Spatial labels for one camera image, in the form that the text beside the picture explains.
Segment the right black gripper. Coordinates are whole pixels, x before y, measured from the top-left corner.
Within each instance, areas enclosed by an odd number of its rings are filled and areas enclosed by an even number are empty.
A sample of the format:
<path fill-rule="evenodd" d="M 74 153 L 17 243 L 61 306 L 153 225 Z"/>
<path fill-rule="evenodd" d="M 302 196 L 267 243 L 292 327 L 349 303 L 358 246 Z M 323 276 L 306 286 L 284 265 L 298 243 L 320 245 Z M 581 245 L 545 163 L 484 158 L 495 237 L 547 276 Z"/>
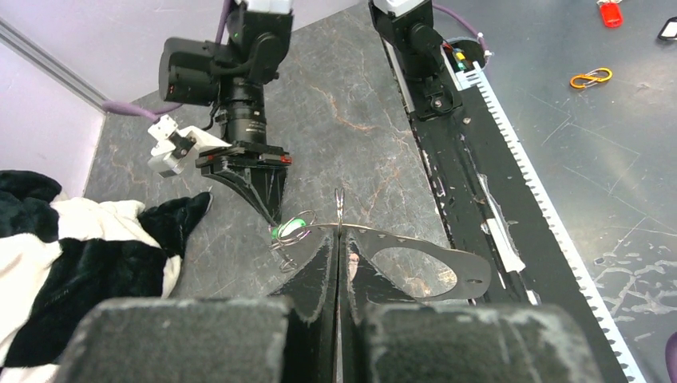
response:
<path fill-rule="evenodd" d="M 236 141 L 204 149 L 196 160 L 202 176 L 232 189 L 270 225 L 280 225 L 289 152 L 278 146 Z"/>

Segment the green key tag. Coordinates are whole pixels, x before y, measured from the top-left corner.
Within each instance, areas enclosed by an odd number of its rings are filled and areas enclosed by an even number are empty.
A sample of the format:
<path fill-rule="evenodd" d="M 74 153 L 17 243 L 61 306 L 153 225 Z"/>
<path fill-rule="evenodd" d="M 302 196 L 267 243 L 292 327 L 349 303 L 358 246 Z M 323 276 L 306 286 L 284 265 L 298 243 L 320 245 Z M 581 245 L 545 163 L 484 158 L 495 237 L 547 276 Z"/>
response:
<path fill-rule="evenodd" d="M 287 221 L 281 223 L 279 226 L 273 227 L 270 230 L 270 236 L 273 240 L 282 240 L 294 231 L 305 227 L 308 225 L 307 216 L 310 216 L 310 221 L 312 222 L 315 219 L 315 213 L 311 210 L 301 211 L 299 214 L 294 215 Z"/>

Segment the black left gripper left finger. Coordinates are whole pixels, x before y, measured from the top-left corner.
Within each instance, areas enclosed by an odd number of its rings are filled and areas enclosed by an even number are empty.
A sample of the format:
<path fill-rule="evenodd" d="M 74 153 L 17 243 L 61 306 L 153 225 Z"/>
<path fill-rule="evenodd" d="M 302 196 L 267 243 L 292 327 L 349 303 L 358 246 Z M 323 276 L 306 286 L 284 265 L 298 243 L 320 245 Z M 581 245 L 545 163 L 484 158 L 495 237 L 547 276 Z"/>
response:
<path fill-rule="evenodd" d="M 338 251 L 332 230 L 314 229 L 287 247 L 292 255 L 306 255 L 292 276 L 272 296 L 293 305 L 287 315 L 282 382 L 335 380 Z"/>

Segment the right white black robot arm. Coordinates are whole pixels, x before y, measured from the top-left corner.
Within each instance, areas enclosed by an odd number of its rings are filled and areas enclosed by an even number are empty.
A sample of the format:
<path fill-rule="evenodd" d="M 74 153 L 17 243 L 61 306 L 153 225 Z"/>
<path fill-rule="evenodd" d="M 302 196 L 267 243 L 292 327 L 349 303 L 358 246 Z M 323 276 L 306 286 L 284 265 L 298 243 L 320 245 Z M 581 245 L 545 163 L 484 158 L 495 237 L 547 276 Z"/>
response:
<path fill-rule="evenodd" d="M 483 69 L 491 58 L 485 38 L 449 41 L 434 27 L 431 1 L 371 1 L 372 24 L 390 51 L 408 108 L 421 120 L 461 107 L 457 73 Z M 159 64 L 162 100 L 209 108 L 209 127 L 180 128 L 161 113 L 149 128 L 156 145 L 149 166 L 164 177 L 195 164 L 202 175 L 243 197 L 271 225 L 281 204 L 292 158 L 267 142 L 264 87 L 279 77 L 291 46 L 289 1 L 227 1 L 215 41 L 169 38 Z"/>

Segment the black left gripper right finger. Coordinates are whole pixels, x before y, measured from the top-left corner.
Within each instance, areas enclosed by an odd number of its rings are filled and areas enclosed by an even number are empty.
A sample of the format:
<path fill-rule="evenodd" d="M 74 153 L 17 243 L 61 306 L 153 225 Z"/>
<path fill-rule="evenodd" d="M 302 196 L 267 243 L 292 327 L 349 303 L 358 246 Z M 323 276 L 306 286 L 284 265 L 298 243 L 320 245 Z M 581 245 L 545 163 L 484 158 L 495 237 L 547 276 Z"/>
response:
<path fill-rule="evenodd" d="M 342 373 L 345 382 L 419 382 L 415 354 L 390 311 L 422 307 L 367 259 L 357 233 L 346 231 L 338 258 Z"/>

